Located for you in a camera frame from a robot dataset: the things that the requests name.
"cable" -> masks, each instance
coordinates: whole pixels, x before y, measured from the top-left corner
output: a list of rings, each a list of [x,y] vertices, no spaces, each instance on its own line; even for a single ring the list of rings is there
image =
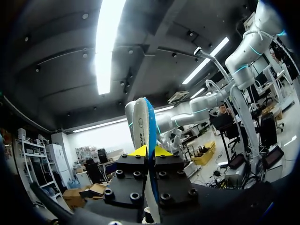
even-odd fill
[[[216,164],[218,164],[218,163],[217,163],[217,160],[218,160],[219,158],[221,158],[222,155],[223,155],[223,151],[222,151],[221,154],[218,155],[217,158],[215,159],[215,163],[216,163]]]

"blue object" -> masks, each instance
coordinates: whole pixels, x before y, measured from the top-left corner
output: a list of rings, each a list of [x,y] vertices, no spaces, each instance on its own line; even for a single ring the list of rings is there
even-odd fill
[[[281,33],[277,34],[277,36],[282,36],[284,34],[286,34],[285,30],[283,30]]]
[[[232,75],[236,74],[237,72],[241,71],[242,69],[246,68],[248,65],[244,65],[241,68],[239,68],[237,71],[235,71]]]
[[[149,161],[152,161],[152,157],[154,155],[154,148],[156,146],[156,121],[155,121],[155,113],[154,108],[151,103],[146,99],[148,113],[149,113]]]
[[[77,179],[72,180],[72,181],[68,181],[68,186],[70,186],[70,189],[75,189],[75,188],[80,188],[80,183]]]
[[[146,103],[147,103],[147,107],[148,107],[148,114],[149,114],[149,175],[150,175],[150,181],[151,181],[151,186],[152,186],[152,191],[153,191],[153,195],[155,197],[156,202],[159,201],[158,198],[158,190],[157,190],[157,186],[155,183],[155,179],[154,179],[154,170],[153,170],[153,166],[154,166],[154,162],[153,162],[153,157],[154,157],[154,149],[156,146],[156,121],[155,121],[155,113],[154,113],[154,108],[151,105],[151,103],[144,98]]]
[[[256,54],[262,55],[262,54],[260,54],[258,51],[256,51],[251,45],[249,45],[249,46],[250,46],[250,48],[251,48]]]

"floor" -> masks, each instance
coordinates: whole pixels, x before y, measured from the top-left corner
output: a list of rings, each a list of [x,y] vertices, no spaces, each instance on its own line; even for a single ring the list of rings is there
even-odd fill
[[[295,100],[295,104],[287,108],[283,113],[283,119],[280,121],[285,124],[283,132],[277,130],[277,140],[278,142],[281,142],[282,150],[285,153],[282,177],[288,175],[292,171],[300,146],[300,135],[298,135],[300,125],[300,105],[294,91],[291,95]],[[217,170],[217,164],[227,161],[221,136],[215,136],[211,128],[205,134],[196,139],[194,148],[197,148],[199,145],[204,145],[210,141],[216,142],[216,152],[208,164],[202,166],[201,169],[190,178],[192,183],[205,185],[209,181],[213,180],[213,172]],[[236,148],[241,148],[240,143],[236,145]],[[221,169],[221,175],[224,174],[224,171],[225,169]]]

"refrigerator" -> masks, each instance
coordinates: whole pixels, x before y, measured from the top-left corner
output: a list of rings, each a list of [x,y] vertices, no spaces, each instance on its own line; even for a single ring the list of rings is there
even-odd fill
[[[72,177],[62,147],[58,144],[49,144],[46,146],[46,151],[50,153],[51,160],[55,163],[53,170],[60,175],[62,185],[68,187],[68,181],[72,180]]]

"cardboard box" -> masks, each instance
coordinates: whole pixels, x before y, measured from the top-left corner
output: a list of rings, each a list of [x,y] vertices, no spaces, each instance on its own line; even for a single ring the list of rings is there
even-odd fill
[[[81,191],[79,194],[82,199],[85,198],[98,199],[96,198],[96,196],[102,198],[105,188],[106,186],[95,183],[90,188]]]
[[[77,169],[76,169],[76,173],[83,173],[83,168],[82,168],[82,167],[77,168]]]
[[[84,188],[68,189],[64,192],[62,197],[71,210],[79,207],[82,208],[85,206],[85,201],[81,198],[79,193],[85,191],[88,188],[90,188],[90,186],[86,186]]]
[[[95,183],[90,187],[90,192],[93,193],[94,195],[102,196],[105,189],[106,186]]]

